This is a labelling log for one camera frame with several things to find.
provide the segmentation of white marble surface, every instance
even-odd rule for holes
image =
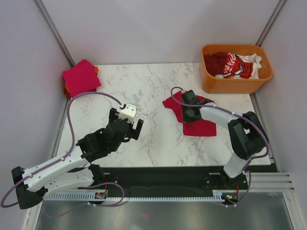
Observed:
[[[170,96],[173,86],[193,89],[197,95],[210,98],[221,107],[236,112],[253,111],[248,94],[206,94],[201,89],[197,63],[98,66],[102,86],[122,103],[137,105],[137,118],[144,120],[139,140],[121,144],[117,152],[96,160],[104,167],[151,167],[224,165],[231,156],[228,131],[217,126],[216,137],[187,137],[182,124],[162,101]],[[100,95],[75,100],[71,119],[76,140],[105,127],[111,107],[116,102]],[[69,149],[71,135],[66,119],[58,154]],[[268,157],[252,164],[270,164]]]

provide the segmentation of folded red towel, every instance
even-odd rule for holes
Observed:
[[[101,86],[93,65],[86,59],[80,61],[72,69],[64,71],[63,78],[71,97]]]
[[[181,91],[174,94],[174,97],[177,100],[183,102],[180,96]],[[205,99],[201,96],[197,96],[197,98],[201,101]],[[172,97],[169,97],[165,101],[163,101],[163,105],[165,108],[172,109],[176,115],[177,121],[183,123],[182,109],[180,104],[175,102]],[[185,136],[193,137],[214,137],[216,136],[216,124],[203,119],[191,123],[183,123],[183,134]]]
[[[224,74],[224,65],[227,63],[227,54],[218,52],[211,55],[204,55],[206,69],[209,74],[215,76],[216,74]]]

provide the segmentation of white wall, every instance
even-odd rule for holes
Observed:
[[[47,160],[64,106],[59,46],[31,0],[0,1],[0,198],[11,170]],[[6,204],[16,202],[13,192]],[[25,210],[0,208],[0,229],[19,230]]]
[[[199,62],[209,43],[255,44],[278,0],[42,0],[77,63]]]
[[[274,77],[257,91],[278,165],[307,218],[307,1],[288,1],[263,48]]]

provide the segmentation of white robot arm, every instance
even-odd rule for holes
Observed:
[[[122,142],[128,142],[131,138],[137,140],[143,121],[139,120],[133,129],[136,112],[137,107],[130,103],[125,104],[120,112],[112,108],[106,128],[101,128],[79,140],[67,157],[67,153],[63,153],[29,169],[14,168],[12,176],[15,184],[29,176],[16,187],[20,209],[33,207],[44,197],[54,193],[105,182],[99,165],[91,164],[77,172],[71,170],[107,156],[116,151]],[[47,165],[50,166],[34,173]]]
[[[215,109],[215,103],[212,101],[200,101],[192,90],[183,93],[181,99],[185,104],[211,105],[208,107],[182,106],[183,122],[194,122],[198,119],[204,119],[214,122],[229,131],[234,152],[228,163],[224,166],[223,174],[226,180],[239,176],[250,159],[266,146],[263,138],[250,124],[236,116]],[[254,112],[239,115],[253,122],[265,135],[263,127]]]

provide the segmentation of cable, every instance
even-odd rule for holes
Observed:
[[[244,173],[248,173],[248,176],[249,176],[249,180],[248,180],[248,188],[244,194],[244,196],[242,197],[241,200],[239,200],[238,198],[238,202],[236,202],[235,204],[233,205],[224,205],[224,204],[220,204],[220,203],[215,203],[216,205],[220,205],[220,206],[224,206],[224,207],[236,207],[237,205],[239,205],[241,202],[243,202],[243,200],[246,198],[246,196],[248,195],[249,193],[249,190],[250,190],[250,185],[251,185],[251,172],[250,171],[245,171]]]
[[[230,203],[233,203],[233,204],[237,204],[237,202],[233,202],[233,201],[231,201],[230,199],[227,199]]]
[[[121,197],[120,201],[118,201],[118,202],[116,202],[116,203],[114,203],[114,204],[111,204],[111,205],[103,205],[103,204],[99,205],[99,204],[84,203],[84,204],[80,204],[80,205],[78,205],[78,206],[76,206],[76,207],[74,207],[74,208],[72,208],[72,209],[70,209],[70,210],[68,210],[68,211],[66,211],[66,212],[64,212],[64,213],[62,213],[62,214],[55,215],[55,216],[52,216],[52,215],[48,214],[48,213],[46,212],[46,209],[45,209],[45,208],[43,208],[43,212],[44,212],[44,214],[45,214],[48,218],[56,219],[56,218],[62,217],[62,216],[64,216],[64,215],[66,215],[66,214],[68,214],[68,213],[70,213],[70,212],[72,212],[72,211],[74,211],[74,210],[76,210],[76,209],[78,209],[78,208],[81,208],[81,207],[83,207],[83,206],[86,206],[86,205],[92,205],[92,206],[94,206],[94,207],[95,207],[95,206],[100,206],[100,207],[115,207],[115,206],[121,205],[120,203],[121,203],[121,202],[123,201],[123,199],[125,198],[125,191],[124,191],[124,189],[122,188],[122,186],[120,186],[120,185],[117,184],[117,183],[106,182],[106,183],[97,184],[97,185],[93,185],[93,186],[88,186],[88,187],[84,187],[84,188],[96,188],[96,187],[100,187],[100,186],[107,185],[107,184],[115,185],[115,186],[117,186],[118,188],[121,189],[122,197]]]
[[[239,185],[236,184],[236,194],[235,194],[235,196],[236,196],[237,194],[239,194],[239,191],[240,191]]]
[[[97,94],[97,95],[102,95],[102,96],[109,97],[109,98],[113,99],[114,101],[116,101],[119,105],[121,105],[121,102],[120,102],[118,99],[116,99],[116,98],[113,97],[112,95],[109,95],[109,94],[104,93],[104,92],[83,92],[83,93],[80,93],[80,94],[76,95],[75,97],[73,97],[73,98],[68,102],[68,106],[67,106],[67,120],[68,120],[69,127],[70,127],[70,129],[71,129],[72,143],[71,143],[71,148],[70,148],[70,149],[68,150],[68,152],[63,156],[64,158],[67,158],[67,157],[69,156],[69,154],[72,152],[72,150],[73,150],[73,148],[74,148],[74,146],[75,146],[75,133],[74,133],[74,131],[73,131],[73,127],[72,127],[72,124],[71,124],[71,115],[70,115],[71,103],[72,103],[74,100],[76,100],[78,97],[81,97],[81,96],[84,96],[84,95],[89,95],[89,94]],[[48,165],[46,165],[46,166],[44,166],[44,167],[42,167],[42,168],[40,168],[40,169],[34,171],[34,172],[32,173],[32,175],[35,175],[35,174],[37,174],[37,173],[43,171],[44,169],[47,169],[47,168],[49,168],[49,167],[55,165],[56,163],[58,163],[58,162],[60,162],[60,161],[61,161],[61,159],[58,159],[58,160],[56,160],[56,161],[54,161],[54,162],[52,162],[52,163],[50,163],[50,164],[48,164]],[[21,179],[19,182],[17,182],[17,183],[16,183],[16,184],[15,184],[15,185],[4,195],[4,197],[3,197],[2,200],[1,200],[1,204],[0,204],[0,206],[1,206],[2,208],[12,207],[12,206],[15,206],[15,205],[18,204],[18,202],[16,202],[16,203],[13,203],[13,204],[10,204],[10,205],[5,205],[5,204],[4,204],[4,201],[6,200],[6,198],[9,196],[9,194],[10,194],[15,188],[17,188],[22,182],[24,182],[25,180],[27,180],[27,179],[29,179],[29,178],[30,178],[30,176],[26,176],[25,178]]]
[[[250,185],[251,185],[251,172],[250,171],[246,171],[245,173],[248,173],[248,176],[249,176],[249,180],[248,180],[248,188],[244,194],[244,196],[242,197],[241,200],[238,200],[238,202],[235,203],[235,205],[237,206],[238,204],[242,203],[243,200],[246,198],[246,196],[248,195],[248,192],[250,190]]]
[[[174,95],[173,95],[173,90],[174,89],[180,89],[182,91],[184,91],[181,87],[178,87],[178,86],[175,86],[171,89],[171,96],[172,98],[174,99],[175,102],[179,103],[180,105],[183,105],[183,106],[188,106],[188,107],[207,107],[207,108],[213,108],[213,109],[218,109],[218,110],[221,110],[223,111],[224,113],[227,113],[227,114],[230,114],[232,116],[235,116],[235,117],[238,117],[238,118],[241,118],[242,120],[248,122],[250,125],[252,125],[254,127],[254,129],[259,133],[259,135],[262,137],[264,143],[265,143],[265,147],[266,147],[266,152],[261,155],[261,156],[254,156],[254,157],[251,157],[248,162],[246,163],[246,165],[244,166],[244,168],[242,169],[243,171],[248,167],[248,165],[251,163],[251,161],[253,159],[258,159],[258,158],[263,158],[263,157],[266,157],[268,154],[269,154],[269,143],[268,143],[268,140],[266,139],[266,137],[264,136],[263,132],[258,128],[257,125],[255,125],[252,121],[248,120],[247,118],[239,115],[239,114],[235,114],[227,109],[224,109],[224,108],[221,108],[221,107],[218,107],[218,106],[213,106],[213,105],[205,105],[205,104],[185,104],[185,103],[182,103],[180,102],[179,100],[177,100]]]

